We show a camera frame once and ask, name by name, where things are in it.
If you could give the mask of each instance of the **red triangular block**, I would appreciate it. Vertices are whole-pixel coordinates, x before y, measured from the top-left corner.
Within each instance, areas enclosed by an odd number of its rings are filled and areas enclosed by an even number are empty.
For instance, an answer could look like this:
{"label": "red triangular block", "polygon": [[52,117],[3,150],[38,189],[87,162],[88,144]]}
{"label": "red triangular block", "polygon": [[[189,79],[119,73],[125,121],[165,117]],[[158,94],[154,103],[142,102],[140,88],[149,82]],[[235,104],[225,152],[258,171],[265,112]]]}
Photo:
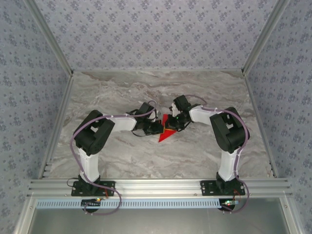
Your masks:
{"label": "red triangular block", "polygon": [[162,117],[162,122],[161,122],[162,126],[164,126],[164,133],[160,134],[158,142],[161,142],[164,139],[166,139],[166,138],[170,137],[171,135],[173,135],[174,133],[176,133],[175,130],[165,129],[165,123],[166,123],[167,119],[168,119],[168,115],[164,114]]}

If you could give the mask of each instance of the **floral wallpaper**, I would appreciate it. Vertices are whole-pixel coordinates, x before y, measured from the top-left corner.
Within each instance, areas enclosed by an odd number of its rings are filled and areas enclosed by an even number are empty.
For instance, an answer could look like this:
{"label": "floral wallpaper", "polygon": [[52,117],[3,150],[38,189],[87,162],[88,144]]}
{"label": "floral wallpaper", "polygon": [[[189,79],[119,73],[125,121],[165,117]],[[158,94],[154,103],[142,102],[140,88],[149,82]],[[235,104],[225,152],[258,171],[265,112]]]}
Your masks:
{"label": "floral wallpaper", "polygon": [[248,75],[280,176],[312,234],[312,1],[291,0]]}
{"label": "floral wallpaper", "polygon": [[240,68],[276,0],[36,0],[73,70]]}
{"label": "floral wallpaper", "polygon": [[22,0],[1,0],[0,20],[0,233],[10,234],[68,76]]}

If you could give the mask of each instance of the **wall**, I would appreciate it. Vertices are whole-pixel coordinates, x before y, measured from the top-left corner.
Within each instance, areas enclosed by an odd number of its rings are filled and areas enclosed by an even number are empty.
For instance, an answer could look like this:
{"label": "wall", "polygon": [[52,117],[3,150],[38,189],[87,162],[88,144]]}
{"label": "wall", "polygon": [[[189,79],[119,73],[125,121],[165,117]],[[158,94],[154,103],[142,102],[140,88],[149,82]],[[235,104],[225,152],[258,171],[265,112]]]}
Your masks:
{"label": "wall", "polygon": [[0,1],[0,233],[36,178],[67,75],[22,0]]}
{"label": "wall", "polygon": [[280,176],[312,233],[312,2],[291,0],[248,75]]}
{"label": "wall", "polygon": [[36,0],[72,69],[240,68],[276,0]]}

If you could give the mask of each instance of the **gray marble surface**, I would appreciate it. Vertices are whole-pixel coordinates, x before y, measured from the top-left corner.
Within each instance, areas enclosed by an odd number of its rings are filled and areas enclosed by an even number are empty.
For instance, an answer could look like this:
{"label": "gray marble surface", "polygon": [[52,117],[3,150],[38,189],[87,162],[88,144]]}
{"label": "gray marble surface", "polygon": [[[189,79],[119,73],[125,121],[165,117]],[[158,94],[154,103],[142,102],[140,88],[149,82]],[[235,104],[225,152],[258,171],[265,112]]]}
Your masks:
{"label": "gray marble surface", "polygon": [[[181,94],[196,94],[208,107],[235,107],[250,130],[251,139],[242,152],[242,177],[269,177],[269,158],[255,113],[240,74],[188,72],[84,72],[74,74],[74,85],[55,151],[50,178],[78,175],[69,140],[91,110],[124,114],[155,100],[157,109],[168,107]],[[190,98],[191,103],[200,103]],[[99,156],[99,172],[105,178],[210,178],[220,166],[221,151],[211,127],[193,123],[158,143],[159,136],[136,137],[131,132],[110,135]]]}

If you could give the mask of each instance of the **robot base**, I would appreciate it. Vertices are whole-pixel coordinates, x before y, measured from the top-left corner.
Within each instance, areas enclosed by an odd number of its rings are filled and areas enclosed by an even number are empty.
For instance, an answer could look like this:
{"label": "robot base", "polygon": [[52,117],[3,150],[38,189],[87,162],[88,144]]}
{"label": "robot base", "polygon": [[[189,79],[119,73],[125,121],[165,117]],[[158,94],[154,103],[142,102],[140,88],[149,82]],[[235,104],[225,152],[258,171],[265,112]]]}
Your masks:
{"label": "robot base", "polygon": [[236,178],[230,181],[224,181],[219,174],[216,174],[216,180],[202,180],[200,182],[201,194],[203,196],[218,196],[218,195],[237,195],[235,190],[240,195],[245,195],[245,188],[243,183]]}
{"label": "robot base", "polygon": [[[95,184],[103,185],[110,188],[115,188],[115,181],[100,181],[100,177],[94,181]],[[72,196],[96,196],[96,197],[106,197],[114,196],[114,192],[111,190],[105,190],[96,187],[88,182],[84,181],[81,176],[78,176],[78,181],[75,181],[72,189]]]}

